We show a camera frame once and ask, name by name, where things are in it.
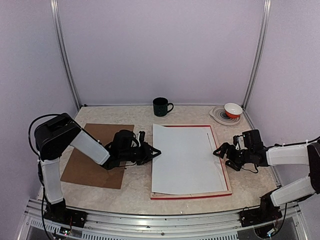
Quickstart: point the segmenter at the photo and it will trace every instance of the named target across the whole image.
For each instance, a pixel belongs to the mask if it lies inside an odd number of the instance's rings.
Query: white page
[[[152,192],[171,195],[227,191],[210,127],[153,125]]]

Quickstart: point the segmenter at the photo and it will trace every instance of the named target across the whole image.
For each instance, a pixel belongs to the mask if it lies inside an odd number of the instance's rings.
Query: marble tabletop
[[[237,126],[224,126],[213,120],[209,111],[214,106],[174,106],[164,117],[153,114],[152,106],[99,106],[82,107],[75,120],[84,127],[86,123],[133,124],[134,132],[145,131],[145,140],[152,145],[153,124],[211,124],[217,135],[217,144],[232,143],[232,137],[250,130],[242,116]],[[62,154],[62,175],[73,148]],[[252,164],[245,166],[254,170]],[[61,182],[62,192],[68,206],[114,213],[143,215],[180,215],[213,213],[260,204],[260,197],[276,189],[269,167],[260,167],[258,174],[235,171],[227,167],[232,195],[190,200],[151,200],[152,163],[130,166],[124,171],[121,189],[110,189]]]

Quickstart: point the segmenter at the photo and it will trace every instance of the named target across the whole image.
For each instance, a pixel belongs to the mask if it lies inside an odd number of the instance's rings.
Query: brown mat
[[[115,133],[122,129],[133,131],[134,125],[87,123],[84,129],[105,146],[114,139]],[[65,166],[61,181],[100,188],[120,189],[124,172],[124,167],[106,170],[79,150],[74,149]]]

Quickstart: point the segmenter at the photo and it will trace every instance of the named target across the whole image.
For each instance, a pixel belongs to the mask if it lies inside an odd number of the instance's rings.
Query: mug
[[[153,112],[154,115],[158,117],[164,117],[167,113],[170,113],[174,109],[174,105],[164,97],[157,97],[153,100]]]

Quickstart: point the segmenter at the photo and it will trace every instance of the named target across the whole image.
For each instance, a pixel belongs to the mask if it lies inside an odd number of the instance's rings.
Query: metal frame
[[[250,73],[250,80],[248,87],[246,89],[246,93],[244,96],[244,100],[242,103],[242,108],[245,110],[248,106],[250,97],[252,95],[252,91],[255,85],[255,81],[257,78],[257,73],[259,70],[259,65],[261,61],[261,56],[264,50],[265,39],[267,35],[268,23],[269,23],[269,16],[270,16],[270,9],[271,9],[271,0],[264,0],[264,9],[263,9],[263,16],[262,16],[262,23],[260,28],[259,40],[258,45],[255,52],[255,57],[253,61],[253,66]]]
[[[76,239],[185,239],[202,240],[209,237],[236,236],[238,231],[253,228],[241,227],[239,211],[241,209],[190,215],[133,215],[124,213],[112,213],[96,210],[86,211],[87,222],[84,228],[73,227],[72,232]],[[307,240],[305,222],[296,202],[289,203],[287,218],[293,217],[300,240]],[[45,220],[48,230],[59,229],[63,225]],[[23,222],[18,235],[18,240],[25,240],[30,227],[42,228],[41,201],[30,199],[24,212]]]
[[[53,17],[53,23],[54,23],[54,28],[55,28],[55,33],[56,37],[58,40],[58,46],[65,70],[65,74],[67,77],[68,85],[72,94],[72,98],[74,101],[74,104],[79,111],[81,108],[81,101],[79,98],[79,94],[74,82],[74,78],[71,73],[70,69],[70,64],[67,56],[67,51],[66,51],[66,46],[64,42],[64,36],[63,36],[63,31],[62,31],[62,26],[61,26],[61,21],[60,21],[60,15],[59,15],[59,7],[58,7],[58,1],[57,0],[50,0],[51,3],[51,11],[52,11],[52,17]]]

